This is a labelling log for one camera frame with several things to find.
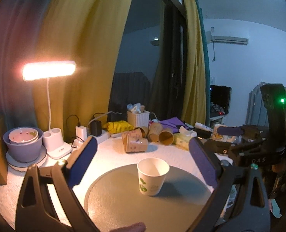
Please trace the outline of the right hand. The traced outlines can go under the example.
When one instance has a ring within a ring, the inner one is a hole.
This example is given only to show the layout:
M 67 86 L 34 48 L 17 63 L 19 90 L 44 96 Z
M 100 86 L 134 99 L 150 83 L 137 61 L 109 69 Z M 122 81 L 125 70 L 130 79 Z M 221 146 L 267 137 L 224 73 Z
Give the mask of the right hand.
M 272 166 L 272 171 L 275 173 L 280 173 L 286 170 L 286 165 L 278 164 Z

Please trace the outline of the left hand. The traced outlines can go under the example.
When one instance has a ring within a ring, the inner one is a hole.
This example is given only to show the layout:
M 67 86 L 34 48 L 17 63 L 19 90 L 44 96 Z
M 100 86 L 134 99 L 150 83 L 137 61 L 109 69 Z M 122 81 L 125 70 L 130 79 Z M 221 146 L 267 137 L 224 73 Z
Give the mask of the left hand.
M 110 232 L 145 232 L 145 231 L 146 231 L 146 225 L 143 222 L 110 230 Z

